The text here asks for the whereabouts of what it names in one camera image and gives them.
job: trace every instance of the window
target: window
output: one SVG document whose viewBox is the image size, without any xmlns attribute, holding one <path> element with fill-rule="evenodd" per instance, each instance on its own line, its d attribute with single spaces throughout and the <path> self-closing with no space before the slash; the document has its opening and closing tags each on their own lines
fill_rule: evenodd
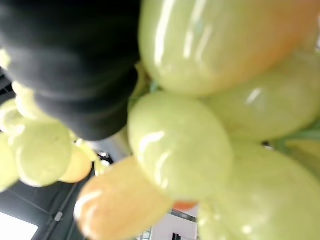
<svg viewBox="0 0 320 240">
<path fill-rule="evenodd" d="M 38 227 L 0 212 L 0 229 L 0 239 L 31 240 Z"/>
</svg>

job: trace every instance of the black object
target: black object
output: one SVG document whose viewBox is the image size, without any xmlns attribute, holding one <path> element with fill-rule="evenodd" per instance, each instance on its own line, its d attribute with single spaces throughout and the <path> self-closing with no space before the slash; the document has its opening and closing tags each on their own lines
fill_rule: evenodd
<svg viewBox="0 0 320 240">
<path fill-rule="evenodd" d="M 7 74 L 85 140 L 117 133 L 137 81 L 139 0 L 2 0 Z"/>
</svg>

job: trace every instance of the bright window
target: bright window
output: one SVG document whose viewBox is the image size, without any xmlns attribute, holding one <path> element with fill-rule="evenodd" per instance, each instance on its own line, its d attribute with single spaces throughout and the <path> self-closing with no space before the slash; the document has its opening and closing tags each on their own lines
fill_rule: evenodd
<svg viewBox="0 0 320 240">
<path fill-rule="evenodd" d="M 0 239 L 31 240 L 38 227 L 0 212 Z"/>
</svg>

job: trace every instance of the white wall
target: white wall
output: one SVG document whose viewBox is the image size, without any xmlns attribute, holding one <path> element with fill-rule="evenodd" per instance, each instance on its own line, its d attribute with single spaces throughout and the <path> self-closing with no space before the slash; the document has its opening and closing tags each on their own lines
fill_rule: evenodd
<svg viewBox="0 0 320 240">
<path fill-rule="evenodd" d="M 197 239 L 197 224 L 183 218 L 167 214 L 151 231 L 151 240 L 172 240 L 173 233 L 187 240 Z"/>
</svg>

